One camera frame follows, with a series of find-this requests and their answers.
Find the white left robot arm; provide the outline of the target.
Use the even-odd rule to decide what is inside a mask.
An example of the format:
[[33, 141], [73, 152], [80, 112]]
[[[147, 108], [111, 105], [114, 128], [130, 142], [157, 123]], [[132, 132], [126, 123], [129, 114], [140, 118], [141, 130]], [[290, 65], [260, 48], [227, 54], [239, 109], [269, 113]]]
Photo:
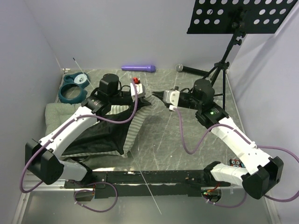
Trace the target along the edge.
[[[25, 177], [26, 171], [30, 171], [47, 185], [59, 179], [68, 179], [83, 188], [90, 186], [92, 170], [81, 162], [66, 162], [61, 157], [71, 143], [94, 124], [129, 124], [137, 111], [138, 94], [142, 89], [139, 84], [137, 78], [132, 78], [130, 90], [123, 91], [119, 88], [117, 75], [105, 74], [100, 80], [97, 94], [89, 96], [58, 129], [39, 141], [30, 140], [25, 145], [25, 167], [21, 178]], [[113, 105], [129, 107], [123, 120], [112, 120], [106, 116]]]

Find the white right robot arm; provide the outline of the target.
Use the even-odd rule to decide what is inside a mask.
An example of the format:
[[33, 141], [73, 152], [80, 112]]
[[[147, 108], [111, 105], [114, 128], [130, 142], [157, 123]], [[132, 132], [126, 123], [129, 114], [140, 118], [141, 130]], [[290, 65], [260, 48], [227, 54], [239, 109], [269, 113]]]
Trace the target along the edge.
[[260, 199], [279, 183], [284, 163], [278, 156], [271, 157], [252, 142], [229, 114], [214, 102], [214, 93], [208, 80], [198, 79], [188, 92], [175, 88], [152, 94], [171, 111], [179, 112], [180, 107], [196, 110], [197, 121], [222, 140], [244, 164], [241, 168], [218, 161], [211, 163], [205, 168], [207, 185], [228, 182], [242, 186], [252, 198]]

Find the green striped pet tent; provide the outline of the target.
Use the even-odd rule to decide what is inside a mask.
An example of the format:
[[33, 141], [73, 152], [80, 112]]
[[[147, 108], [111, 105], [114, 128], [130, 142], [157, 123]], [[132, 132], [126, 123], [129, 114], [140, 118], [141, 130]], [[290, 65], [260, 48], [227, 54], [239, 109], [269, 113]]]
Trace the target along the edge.
[[126, 158], [145, 119], [153, 109], [153, 103], [152, 95], [141, 98], [133, 119], [125, 124], [101, 121], [89, 127], [67, 147], [61, 158], [105, 154]]

